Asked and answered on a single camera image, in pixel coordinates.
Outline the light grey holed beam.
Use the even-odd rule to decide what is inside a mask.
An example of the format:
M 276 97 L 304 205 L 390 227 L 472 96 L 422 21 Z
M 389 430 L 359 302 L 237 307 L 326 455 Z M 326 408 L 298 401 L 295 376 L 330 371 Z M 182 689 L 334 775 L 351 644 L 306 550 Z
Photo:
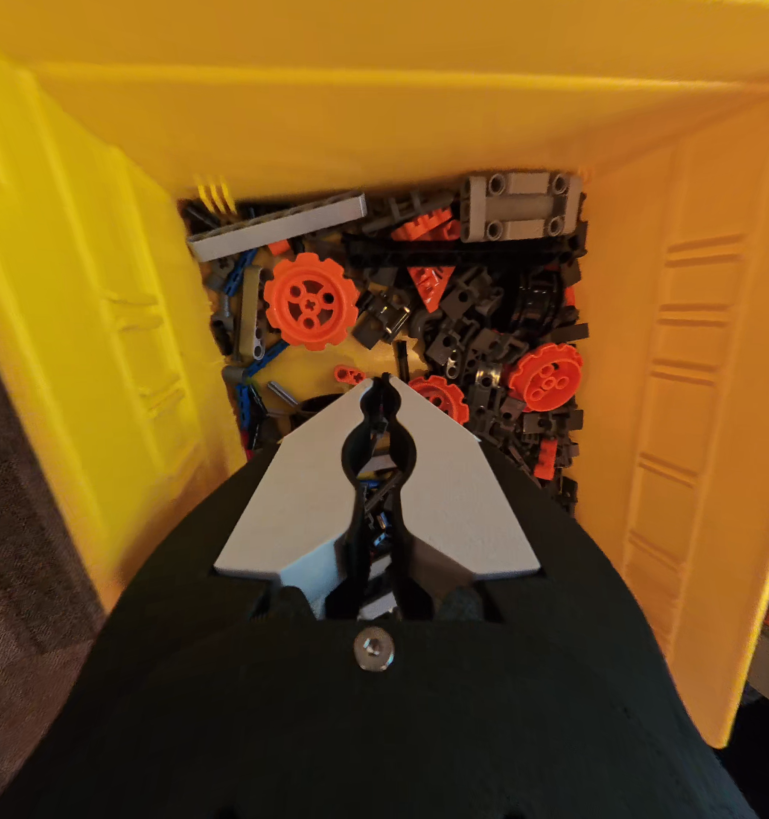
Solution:
M 205 263 L 274 242 L 338 228 L 364 219 L 367 212 L 367 197 L 363 192 L 346 192 L 198 233 L 189 237 L 186 244 L 195 259 Z
M 246 266 L 235 323 L 234 353 L 245 363 L 259 361 L 265 355 L 265 304 L 262 299 L 262 268 Z

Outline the black wheel rim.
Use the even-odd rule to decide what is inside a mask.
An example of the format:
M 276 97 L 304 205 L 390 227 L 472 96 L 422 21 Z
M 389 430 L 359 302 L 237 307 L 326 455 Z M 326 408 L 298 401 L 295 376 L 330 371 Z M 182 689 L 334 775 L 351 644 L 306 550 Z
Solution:
M 343 393 L 328 393 L 324 395 L 317 395 L 301 402 L 290 415 L 289 419 L 292 429 L 306 423 L 309 419 L 315 417 L 322 410 L 326 409 L 343 396 Z

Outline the long black beam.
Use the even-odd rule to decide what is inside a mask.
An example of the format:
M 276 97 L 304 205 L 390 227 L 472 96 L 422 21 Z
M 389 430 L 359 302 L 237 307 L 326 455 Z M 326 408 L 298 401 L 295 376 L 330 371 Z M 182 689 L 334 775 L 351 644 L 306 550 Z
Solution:
M 546 265 L 580 259 L 587 253 L 582 234 L 564 238 L 463 242 L 395 241 L 345 233 L 341 240 L 347 260 L 357 269 L 489 265 L 514 261 Z

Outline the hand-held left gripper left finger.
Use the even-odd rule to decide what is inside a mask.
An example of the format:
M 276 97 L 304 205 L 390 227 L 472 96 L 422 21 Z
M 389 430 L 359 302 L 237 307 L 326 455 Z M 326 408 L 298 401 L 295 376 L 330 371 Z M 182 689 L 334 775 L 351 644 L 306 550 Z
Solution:
M 368 378 L 287 435 L 214 563 L 303 592 L 319 619 L 358 618 L 370 577 L 365 488 L 385 381 Z

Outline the orange triangular panel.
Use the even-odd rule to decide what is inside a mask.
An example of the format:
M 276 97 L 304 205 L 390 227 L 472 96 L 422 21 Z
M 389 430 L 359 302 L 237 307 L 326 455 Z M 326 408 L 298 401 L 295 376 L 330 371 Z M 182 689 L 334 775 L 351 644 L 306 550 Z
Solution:
M 429 313 L 437 311 L 455 266 L 409 267 L 408 274 Z

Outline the orange gear wheel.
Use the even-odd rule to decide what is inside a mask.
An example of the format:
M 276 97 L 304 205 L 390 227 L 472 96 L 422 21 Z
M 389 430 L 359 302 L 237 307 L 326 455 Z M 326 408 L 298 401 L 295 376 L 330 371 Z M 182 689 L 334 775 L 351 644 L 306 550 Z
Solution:
M 346 339 L 358 320 L 358 290 L 336 261 L 304 252 L 275 266 L 263 292 L 267 319 L 282 341 L 323 351 Z
M 558 409 L 577 393 L 584 361 L 567 343 L 547 343 L 522 356 L 507 371 L 507 390 L 530 412 Z
M 470 410 L 463 392 L 441 375 L 413 378 L 408 385 L 456 423 L 463 426 L 469 422 Z

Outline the pile of dark grey parts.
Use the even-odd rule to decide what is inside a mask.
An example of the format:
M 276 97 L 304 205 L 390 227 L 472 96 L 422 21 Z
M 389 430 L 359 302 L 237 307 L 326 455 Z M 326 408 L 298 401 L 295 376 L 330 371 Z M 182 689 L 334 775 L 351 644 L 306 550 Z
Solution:
M 284 256 L 273 256 L 267 246 L 258 248 L 253 264 L 262 268 L 262 299 L 279 261 L 312 252 L 321 260 L 339 263 L 358 290 L 358 320 L 342 343 L 352 338 L 365 351 L 390 347 L 397 374 L 407 384 L 413 378 L 437 374 L 458 386 L 470 410 L 464 427 L 496 447 L 573 515 L 577 483 L 565 471 L 578 455 L 572 434 L 583 427 L 583 412 L 575 396 L 558 409 L 530 412 L 509 394 L 506 378 L 513 364 L 539 346 L 567 343 L 577 348 L 577 342 L 588 337 L 588 325 L 580 322 L 574 301 L 574 287 L 581 279 L 580 259 L 546 265 L 514 261 L 455 266 L 440 307 L 433 313 L 422 304 L 408 268 L 357 269 L 347 260 L 341 240 L 345 233 L 391 239 L 390 233 L 406 222 L 446 207 L 460 221 L 461 183 L 458 189 L 410 189 L 385 197 L 365 194 L 368 212 L 364 219 L 291 238 L 292 251 Z M 191 237 L 294 206 L 235 200 L 221 183 L 202 186 L 197 198 L 181 200 L 178 209 Z M 234 353 L 242 288 L 229 298 L 221 293 L 221 286 L 238 255 L 198 262 L 205 274 L 204 286 L 217 300 L 210 328 L 228 360 L 222 376 L 233 396 L 245 454 L 251 459 L 279 435 L 279 421 L 262 397 L 258 383 L 262 371 L 245 378 L 245 368 L 251 363 Z M 269 324 L 264 304 L 266 351 L 282 339 Z M 555 476 L 548 482 L 533 476 L 543 437 L 558 440 Z

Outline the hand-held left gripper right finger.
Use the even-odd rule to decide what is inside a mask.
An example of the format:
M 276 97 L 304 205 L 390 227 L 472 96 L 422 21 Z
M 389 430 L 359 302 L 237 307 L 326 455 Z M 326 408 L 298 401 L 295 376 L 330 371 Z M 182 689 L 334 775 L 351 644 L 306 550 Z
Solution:
M 458 588 L 533 577 L 541 563 L 477 437 L 394 376 L 384 378 L 402 615 L 431 620 Z

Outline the orange toothed piece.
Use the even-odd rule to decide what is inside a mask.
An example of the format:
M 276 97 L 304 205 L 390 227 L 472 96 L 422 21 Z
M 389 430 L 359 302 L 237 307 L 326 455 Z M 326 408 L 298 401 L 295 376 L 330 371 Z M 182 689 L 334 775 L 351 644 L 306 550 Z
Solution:
M 457 241 L 461 238 L 461 222 L 453 217 L 450 207 L 432 210 L 408 221 L 390 233 L 393 241 Z

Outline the yellow plastic bin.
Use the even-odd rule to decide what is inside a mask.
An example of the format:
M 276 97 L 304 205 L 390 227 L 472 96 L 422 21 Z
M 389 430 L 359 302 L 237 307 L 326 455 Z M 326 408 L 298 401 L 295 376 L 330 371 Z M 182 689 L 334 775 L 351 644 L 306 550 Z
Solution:
M 111 609 L 241 465 L 177 201 L 588 182 L 578 519 L 704 738 L 769 602 L 769 2 L 0 2 L 0 374 Z

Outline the light grey motor block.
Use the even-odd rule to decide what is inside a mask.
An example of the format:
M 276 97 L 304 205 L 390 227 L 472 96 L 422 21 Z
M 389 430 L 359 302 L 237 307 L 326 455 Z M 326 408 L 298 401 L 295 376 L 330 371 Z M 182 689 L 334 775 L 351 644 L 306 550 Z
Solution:
M 560 238 L 574 232 L 583 179 L 558 170 L 472 174 L 461 183 L 463 242 Z

